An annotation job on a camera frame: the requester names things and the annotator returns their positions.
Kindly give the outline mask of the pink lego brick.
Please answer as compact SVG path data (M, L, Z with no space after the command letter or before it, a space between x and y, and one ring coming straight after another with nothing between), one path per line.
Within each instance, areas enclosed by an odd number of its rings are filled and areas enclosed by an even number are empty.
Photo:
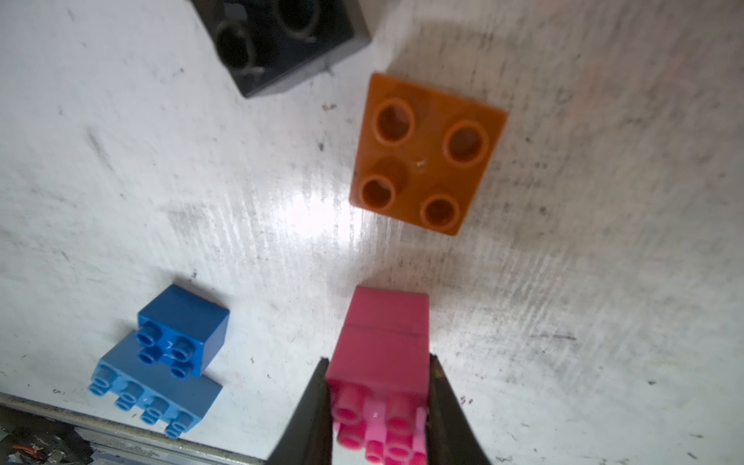
M373 402L364 407L359 424L349 425L333 418L337 443L350 451L362 451L371 464L426 465L426 408L417 409L416 425L411 436L389 432L385 413L383 403Z
M429 297L358 286L325 374L331 416L359 424L385 405L389 432L411 436L429 397Z

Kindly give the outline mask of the dark blue lego brick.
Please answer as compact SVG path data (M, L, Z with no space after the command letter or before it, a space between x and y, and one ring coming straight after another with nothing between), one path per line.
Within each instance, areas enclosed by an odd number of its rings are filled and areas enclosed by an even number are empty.
M172 284L138 313L138 359L178 380L200 377L222 349L230 311Z

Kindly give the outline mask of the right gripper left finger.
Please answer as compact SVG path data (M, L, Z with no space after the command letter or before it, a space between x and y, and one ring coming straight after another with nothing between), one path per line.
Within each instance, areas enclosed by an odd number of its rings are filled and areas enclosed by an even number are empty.
M326 381L329 360L321 358L267 465L331 465L333 420Z

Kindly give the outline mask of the light blue long lego brick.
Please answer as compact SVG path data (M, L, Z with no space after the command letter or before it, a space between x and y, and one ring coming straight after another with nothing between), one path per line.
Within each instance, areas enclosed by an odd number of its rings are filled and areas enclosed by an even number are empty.
M165 364L141 362L139 347L135 333L127 334L100 358L88 390L100 397L113 393L119 410L138 407L142 422L164 422L165 435L177 439L205 417L222 386L205 375L178 380Z

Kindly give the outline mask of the black lego brick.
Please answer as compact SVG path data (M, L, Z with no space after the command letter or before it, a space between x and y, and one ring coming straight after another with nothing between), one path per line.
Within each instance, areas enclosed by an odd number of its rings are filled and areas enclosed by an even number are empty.
M285 92L371 42L358 1L193 3L246 99Z

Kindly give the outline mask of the orange lego brick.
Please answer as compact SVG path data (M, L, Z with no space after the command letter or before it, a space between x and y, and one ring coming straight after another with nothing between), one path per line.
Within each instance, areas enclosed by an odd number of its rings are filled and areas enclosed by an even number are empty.
M373 74L351 205L456 236L508 117L451 92Z

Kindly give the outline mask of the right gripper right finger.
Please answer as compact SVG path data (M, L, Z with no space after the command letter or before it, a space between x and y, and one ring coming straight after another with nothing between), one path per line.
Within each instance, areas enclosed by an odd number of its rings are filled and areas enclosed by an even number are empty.
M426 422L429 465L490 465L437 356L430 355Z

